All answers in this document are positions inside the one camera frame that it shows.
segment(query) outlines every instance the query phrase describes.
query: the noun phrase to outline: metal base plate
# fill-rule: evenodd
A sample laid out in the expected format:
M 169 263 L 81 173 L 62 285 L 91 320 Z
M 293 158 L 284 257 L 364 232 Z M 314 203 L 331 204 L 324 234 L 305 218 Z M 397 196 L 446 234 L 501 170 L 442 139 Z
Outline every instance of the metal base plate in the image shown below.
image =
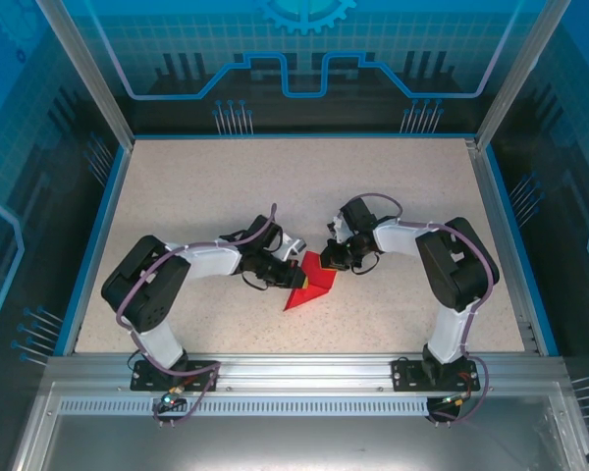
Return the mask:
M 214 361 L 210 360 L 188 361 L 188 366 L 194 370 L 213 364 Z M 196 376 L 196 378 L 194 378 L 190 383 L 185 385 L 186 393 L 203 391 L 205 385 L 209 381 L 209 375 L 210 372 Z M 163 393 L 173 386 L 176 386 L 179 382 L 179 378 L 175 379 L 174 377 L 161 373 L 157 368 L 155 368 L 146 360 L 139 360 L 135 363 L 134 366 L 134 374 L 131 378 L 130 389 L 131 391 L 156 391 Z M 216 391 L 217 382 L 218 380 L 213 382 L 212 386 L 209 388 L 209 391 Z
M 423 372 L 421 360 L 399 359 L 391 362 L 391 374 L 393 376 L 393 390 L 396 393 L 406 392 L 458 392 L 467 391 L 467 383 L 459 376 L 460 373 L 473 374 L 475 378 L 471 380 L 471 390 L 480 391 L 480 379 L 475 367 L 475 362 L 455 361 L 445 365 L 446 374 L 439 384 L 432 386 L 430 379 Z

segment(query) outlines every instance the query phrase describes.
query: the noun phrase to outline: aluminum frame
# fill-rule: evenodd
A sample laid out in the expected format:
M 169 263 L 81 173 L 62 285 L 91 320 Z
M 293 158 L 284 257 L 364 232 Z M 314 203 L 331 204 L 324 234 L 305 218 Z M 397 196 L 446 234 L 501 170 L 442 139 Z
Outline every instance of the aluminum frame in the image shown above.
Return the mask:
M 432 396 L 425 392 L 393 392 L 390 362 L 400 356 L 409 359 L 420 357 L 412 353 L 322 356 L 196 354 L 191 357 L 223 363 L 217 390 L 211 397 L 313 396 L 374 401 L 380 397 Z M 589 443 L 577 432 L 582 417 L 562 358 L 525 353 L 485 354 L 482 358 L 487 362 L 491 375 L 489 396 L 547 397 L 558 419 L 554 434 L 561 437 L 564 459 L 570 469 L 589 469 L 585 456 Z M 129 391 L 130 378 L 126 354 L 50 358 L 13 469 L 41 469 L 57 417 L 62 414 L 60 406 L 63 400 L 84 401 L 95 397 L 131 401 L 136 397 L 154 398 L 159 395 Z M 114 415 L 134 414 L 127 409 L 126 414 L 114 412 Z M 230 415 L 235 416 L 237 412 L 232 411 Z
M 548 355 L 549 351 L 545 336 L 539 324 L 537 309 L 528 288 L 519 254 L 515 249 L 504 203 L 497 190 L 493 169 L 485 150 L 479 150 L 474 141 L 467 140 L 466 143 L 487 219 L 491 226 L 491 233 L 498 249 L 502 271 L 509 287 L 510 302 L 517 319 L 524 347 L 526 351 L 536 351 L 542 355 Z
M 116 99 L 107 86 L 104 77 L 80 36 L 77 26 L 61 0 L 35 0 L 56 34 L 59 42 L 70 57 L 72 64 L 91 94 L 101 114 L 107 121 L 120 145 L 131 151 L 134 134 L 125 120 Z
M 114 134 L 128 150 L 133 134 L 96 67 L 65 7 L 57 0 L 37 0 L 39 7 L 68 52 Z M 520 322 L 529 322 L 537 335 L 537 348 L 545 353 L 536 312 L 524 288 L 523 272 L 514 256 L 507 220 L 498 203 L 484 149 L 501 124 L 510 104 L 557 27 L 569 0 L 548 0 L 537 24 L 509 72 L 477 134 L 477 146 L 469 149 L 476 179 L 482 193 L 496 244 L 505 270 L 515 273 L 518 283 L 510 287 L 511 300 Z M 381 355 L 193 355 L 196 359 L 223 362 L 216 397 L 341 396 L 377 398 L 420 397 L 422 393 L 392 392 L 390 361 L 399 356 L 411 359 L 419 354 Z M 589 469 L 589 436 L 577 406 L 564 362 L 559 357 L 529 353 L 482 355 L 489 365 L 490 396 L 543 396 L 550 399 L 563 453 L 571 469 Z M 126 355 L 73 355 L 50 358 L 30 413 L 13 469 L 41 469 L 48 452 L 61 402 L 70 397 L 135 398 L 156 396 L 127 389 L 129 371 Z
M 500 127 L 519 90 L 534 69 L 571 0 L 547 0 L 532 30 L 521 46 L 509 74 L 493 100 L 476 134 L 479 150 L 487 148 Z

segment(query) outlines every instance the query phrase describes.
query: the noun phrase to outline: speckled work surface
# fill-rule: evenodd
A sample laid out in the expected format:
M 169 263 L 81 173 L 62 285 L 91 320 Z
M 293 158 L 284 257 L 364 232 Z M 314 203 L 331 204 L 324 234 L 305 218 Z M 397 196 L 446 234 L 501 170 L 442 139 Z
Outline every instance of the speckled work surface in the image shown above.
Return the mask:
M 77 352 L 134 350 L 100 288 L 140 237 L 213 240 L 246 229 L 276 202 L 278 223 L 319 252 L 327 223 L 365 191 L 398 198 L 407 221 L 467 218 L 497 261 L 462 139 L 138 141 Z M 394 211 L 384 201 L 367 204 L 378 217 Z M 221 353 L 420 351 L 436 319 L 421 261 L 399 254 L 384 254 L 363 277 L 339 273 L 329 294 L 284 312 L 288 296 L 249 288 L 240 277 L 202 279 L 185 284 L 168 319 L 188 351 Z M 504 279 L 474 322 L 469 347 L 523 349 Z

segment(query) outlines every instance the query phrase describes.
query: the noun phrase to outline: black joint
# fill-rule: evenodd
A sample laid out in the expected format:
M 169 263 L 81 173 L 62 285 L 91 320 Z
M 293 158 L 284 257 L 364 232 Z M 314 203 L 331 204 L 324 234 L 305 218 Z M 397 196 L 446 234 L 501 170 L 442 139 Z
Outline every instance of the black joint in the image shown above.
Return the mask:
M 341 208 L 343 218 L 353 233 L 373 231 L 377 227 L 375 215 L 369 211 L 362 198 L 356 198 Z
M 362 268 L 362 260 L 364 259 L 364 257 L 362 256 L 356 256 L 353 257 L 353 263 L 351 264 L 352 268 Z
M 332 268 L 334 270 L 346 271 L 351 267 L 353 257 L 348 248 L 337 243 L 332 238 L 327 240 L 327 247 L 321 252 L 321 267 Z
M 240 239 L 251 237 L 261 230 L 268 218 L 257 216 L 250 227 L 241 232 Z M 266 283 L 268 287 L 277 288 L 303 288 L 307 277 L 303 270 L 298 266 L 296 260 L 278 260 L 269 251 L 270 246 L 276 239 L 281 239 L 282 228 L 272 222 L 262 234 L 249 243 L 238 245 L 237 249 L 242 258 L 241 262 L 234 272 L 238 275 L 243 272 L 252 272 L 258 280 Z M 222 235 L 221 238 L 233 241 L 234 235 Z
M 464 218 L 455 218 L 446 226 L 459 231 L 473 242 L 487 259 L 493 284 L 500 280 L 500 271 L 484 244 Z M 484 266 L 461 240 L 446 231 L 427 233 L 416 240 L 430 288 L 441 304 L 457 312 L 481 298 L 488 287 Z
M 166 245 L 154 235 L 146 235 L 131 249 L 118 268 L 105 281 L 101 294 L 117 311 L 142 274 L 164 255 Z M 181 288 L 189 263 L 181 257 L 168 259 L 135 293 L 123 313 L 139 333 L 163 322 Z
M 426 344 L 421 360 L 400 358 L 391 362 L 393 390 L 395 392 L 473 392 L 480 391 L 475 362 L 461 356 L 452 363 L 442 364 L 429 351 Z

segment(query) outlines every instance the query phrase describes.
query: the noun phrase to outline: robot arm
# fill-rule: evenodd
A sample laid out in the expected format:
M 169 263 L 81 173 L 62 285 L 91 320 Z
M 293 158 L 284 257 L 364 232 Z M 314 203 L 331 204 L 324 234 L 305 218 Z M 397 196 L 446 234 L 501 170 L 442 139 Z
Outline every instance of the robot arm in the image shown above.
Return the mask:
M 305 242 L 285 234 L 275 223 L 249 243 L 230 245 L 246 239 L 267 223 L 258 216 L 246 231 L 222 235 L 215 244 L 182 250 L 161 265 L 134 294 L 123 312 L 123 321 L 147 354 L 163 368 L 185 371 L 186 356 L 166 320 L 179 289 L 185 281 L 215 275 L 252 272 L 266 287 L 302 288 L 306 276 L 291 257 Z M 154 235 L 143 237 L 129 252 L 102 288 L 103 298 L 115 312 L 143 273 L 165 253 L 181 247 L 164 243 Z
M 447 228 L 467 237 L 485 256 L 493 281 L 499 270 L 470 224 L 455 218 Z M 397 252 L 420 256 L 434 295 L 439 301 L 438 317 L 432 337 L 423 349 L 423 372 L 432 386 L 444 376 L 445 365 L 462 361 L 462 337 L 471 308 L 484 296 L 488 278 L 484 265 L 475 253 L 453 234 L 439 227 L 407 224 L 397 217 L 378 220 L 361 198 L 341 208 L 339 216 L 328 225 L 334 236 L 321 253 L 321 265 L 337 270 L 362 267 L 370 254 Z

